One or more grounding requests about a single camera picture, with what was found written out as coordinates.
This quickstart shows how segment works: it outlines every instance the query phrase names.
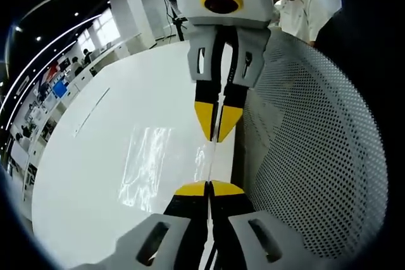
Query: office desk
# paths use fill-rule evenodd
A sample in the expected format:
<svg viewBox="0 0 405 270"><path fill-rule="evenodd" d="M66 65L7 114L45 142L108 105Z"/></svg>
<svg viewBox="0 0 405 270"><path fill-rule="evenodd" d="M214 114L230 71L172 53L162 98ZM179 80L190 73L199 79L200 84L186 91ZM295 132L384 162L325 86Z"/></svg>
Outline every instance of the office desk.
<svg viewBox="0 0 405 270"><path fill-rule="evenodd" d="M206 141L188 49L180 42L105 67L60 119L38 167L32 221L62 267L112 254L119 237L163 212L184 183L230 181L235 133L216 148ZM224 81L231 55L226 48Z"/></svg>

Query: perforated mesh panel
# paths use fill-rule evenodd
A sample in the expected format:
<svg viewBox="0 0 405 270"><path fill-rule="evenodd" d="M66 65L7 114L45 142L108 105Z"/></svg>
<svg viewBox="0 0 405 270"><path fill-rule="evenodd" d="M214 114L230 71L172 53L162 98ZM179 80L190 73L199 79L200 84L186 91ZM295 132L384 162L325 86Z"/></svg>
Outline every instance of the perforated mesh panel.
<svg viewBox="0 0 405 270"><path fill-rule="evenodd" d="M373 118L347 78L273 31L244 111L248 194L320 257L352 257L380 229L387 170Z"/></svg>

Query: person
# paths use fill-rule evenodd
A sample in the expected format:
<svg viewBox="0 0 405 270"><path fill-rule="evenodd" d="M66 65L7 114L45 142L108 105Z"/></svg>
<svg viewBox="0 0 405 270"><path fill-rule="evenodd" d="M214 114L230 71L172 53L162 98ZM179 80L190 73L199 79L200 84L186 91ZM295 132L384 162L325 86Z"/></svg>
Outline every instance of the person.
<svg viewBox="0 0 405 270"><path fill-rule="evenodd" d="M395 7L400 0L342 0L341 9L329 19L320 30L315 47L329 57L357 88L375 118L383 142L388 172L388 206L385 221L377 239L358 258L352 269L377 269L395 257L392 238L395 198L399 197L399 176L402 159L399 151L399 129L402 117L395 99L402 96L399 89L401 49L399 31L394 16L384 20L380 28L381 15L375 11L376 4L384 3L385 8Z"/></svg>
<svg viewBox="0 0 405 270"><path fill-rule="evenodd" d="M29 138L21 135L21 133L17 133L15 135L15 139L20 144L21 148L23 148L23 150L25 152L28 152L28 150L30 148L30 140L29 140Z"/></svg>
<svg viewBox="0 0 405 270"><path fill-rule="evenodd" d="M25 136L25 137L30 137L31 136L31 131L30 131L30 129L28 129L26 126L21 126L21 130L23 130L23 135Z"/></svg>
<svg viewBox="0 0 405 270"><path fill-rule="evenodd" d="M66 74L66 79L71 82L82 70L81 65L78 63L78 58L76 56L73 57L70 71Z"/></svg>
<svg viewBox="0 0 405 270"><path fill-rule="evenodd" d="M311 46L329 19L319 0L281 0L278 10L281 29Z"/></svg>
<svg viewBox="0 0 405 270"><path fill-rule="evenodd" d="M85 65L90 64L91 63L91 58L90 58L91 52L89 52L88 49L84 49L83 54L84 54L84 64Z"/></svg>

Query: black cable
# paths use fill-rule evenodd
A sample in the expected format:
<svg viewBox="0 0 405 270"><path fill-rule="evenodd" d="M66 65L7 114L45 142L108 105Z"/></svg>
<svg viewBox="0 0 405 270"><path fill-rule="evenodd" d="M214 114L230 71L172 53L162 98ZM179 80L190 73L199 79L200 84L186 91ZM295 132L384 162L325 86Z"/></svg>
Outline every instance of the black cable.
<svg viewBox="0 0 405 270"><path fill-rule="evenodd" d="M173 28L171 27L171 23L170 23L170 20L169 20L169 8L168 8L168 3L166 2L166 0L163 0L164 2L165 2L165 7L166 7L166 19L167 19L167 22L169 23L169 27L170 27L170 35L169 35L169 44L170 44L170 42L171 42L171 36L173 35Z"/></svg>

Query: white shirt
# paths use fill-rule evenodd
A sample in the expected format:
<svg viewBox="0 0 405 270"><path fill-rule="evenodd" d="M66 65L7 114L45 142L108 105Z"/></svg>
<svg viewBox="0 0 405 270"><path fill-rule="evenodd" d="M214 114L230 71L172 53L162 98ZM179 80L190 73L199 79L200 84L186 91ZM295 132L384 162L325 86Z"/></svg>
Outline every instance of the white shirt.
<svg viewBox="0 0 405 270"><path fill-rule="evenodd" d="M68 82L72 82L72 80L76 77L75 72L79 67L80 67L79 63L72 63L72 65L70 66L70 70L68 71L65 77L68 80Z"/></svg>
<svg viewBox="0 0 405 270"><path fill-rule="evenodd" d="M26 152L28 152L30 148L31 141L29 138L23 136L23 138L20 139L20 145L21 148L23 148Z"/></svg>
<svg viewBox="0 0 405 270"><path fill-rule="evenodd" d="M315 41L329 20L319 0L281 0L279 10L281 29L306 43Z"/></svg>

